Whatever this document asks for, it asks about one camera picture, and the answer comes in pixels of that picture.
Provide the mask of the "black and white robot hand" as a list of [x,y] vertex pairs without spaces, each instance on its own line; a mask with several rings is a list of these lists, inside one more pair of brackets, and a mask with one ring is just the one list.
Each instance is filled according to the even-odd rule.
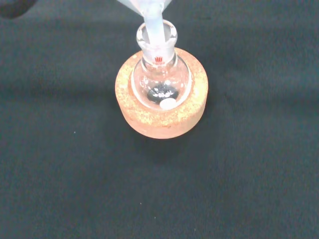
[[36,4],[37,0],[1,0],[0,16],[6,19],[14,19],[25,14]]

